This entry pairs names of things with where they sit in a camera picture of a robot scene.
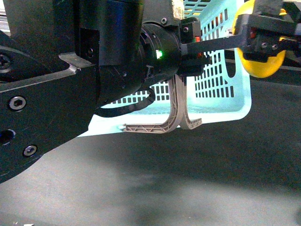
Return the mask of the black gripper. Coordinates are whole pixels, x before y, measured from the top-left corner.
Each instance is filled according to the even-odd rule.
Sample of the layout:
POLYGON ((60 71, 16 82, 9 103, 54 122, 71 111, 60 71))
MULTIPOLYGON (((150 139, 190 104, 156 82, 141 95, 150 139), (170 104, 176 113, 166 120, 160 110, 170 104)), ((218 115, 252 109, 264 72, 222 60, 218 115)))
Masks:
POLYGON ((240 48, 247 59, 275 57, 283 50, 301 61, 301 4, 296 1, 255 0, 252 14, 238 16, 237 34, 181 45, 183 55, 240 48))

